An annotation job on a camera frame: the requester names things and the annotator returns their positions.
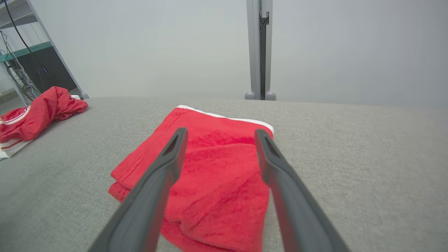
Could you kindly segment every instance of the gray fabric surface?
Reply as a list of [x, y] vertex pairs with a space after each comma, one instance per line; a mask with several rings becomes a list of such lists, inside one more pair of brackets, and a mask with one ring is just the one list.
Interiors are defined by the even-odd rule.
[[[253, 100], [94, 98], [0, 161], [0, 251], [86, 251], [119, 206], [110, 172], [177, 105], [274, 126], [353, 251], [448, 248], [446, 111]], [[178, 251], [161, 238], [159, 251]], [[264, 251], [282, 251], [272, 198]]]

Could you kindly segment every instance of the white stripe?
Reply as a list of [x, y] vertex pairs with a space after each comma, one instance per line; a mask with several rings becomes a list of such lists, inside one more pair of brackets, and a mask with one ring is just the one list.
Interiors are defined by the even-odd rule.
[[[227, 118], [225, 116], [221, 116], [221, 115], [207, 113], [207, 112], [204, 112], [204, 111], [201, 111], [201, 110], [197, 110], [197, 109], [194, 109], [194, 108], [186, 106], [186, 105], [179, 105], [179, 106], [177, 106], [177, 108], [189, 109], [189, 110], [193, 110], [193, 111], [196, 111], [196, 112], [199, 112], [199, 113], [203, 113], [203, 114], [206, 114], [206, 115], [209, 115], [209, 116], [213, 116], [213, 117]], [[240, 119], [240, 118], [227, 118], [227, 119], [235, 120], [235, 121], [251, 122], [251, 123], [263, 125], [266, 128], [268, 128], [272, 132], [272, 134], [274, 134], [274, 127], [272, 127], [270, 124], [267, 124], [267, 123], [262, 122], [262, 121], [253, 120], [253, 119]]]
[[14, 123], [22, 120], [26, 116], [26, 114], [28, 113], [30, 108], [31, 108], [31, 106], [28, 106], [27, 108], [25, 108], [25, 111], [22, 114], [14, 117], [13, 119], [7, 120], [6, 122], [0, 118], [0, 124], [11, 125], [11, 124], [14, 124]]
[[14, 156], [14, 154], [16, 154], [17, 152], [19, 152], [21, 149], [23, 149], [23, 147], [25, 147], [27, 144], [29, 144], [31, 141], [22, 141], [14, 146], [12, 146], [11, 148], [8, 148], [5, 151], [1, 151], [0, 150], [0, 160], [2, 158], [11, 158], [12, 156]]
[[8, 147], [8, 146], [12, 145], [13, 143], [17, 143], [18, 141], [20, 141], [20, 140], [18, 140], [18, 139], [11, 139], [11, 140], [9, 140], [6, 143], [0, 143], [0, 148]]

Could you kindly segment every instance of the folded red cloth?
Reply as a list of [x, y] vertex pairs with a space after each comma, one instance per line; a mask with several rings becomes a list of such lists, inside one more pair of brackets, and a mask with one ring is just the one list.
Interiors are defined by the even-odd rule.
[[188, 144], [162, 235], [183, 251], [261, 251], [269, 187], [254, 135], [261, 128], [272, 137], [264, 122], [179, 106], [112, 171], [109, 193], [122, 202], [179, 127], [188, 128]]
[[51, 122], [68, 119], [87, 107], [85, 101], [72, 98], [67, 89], [51, 87], [30, 106], [3, 115], [0, 118], [0, 159], [17, 153]]

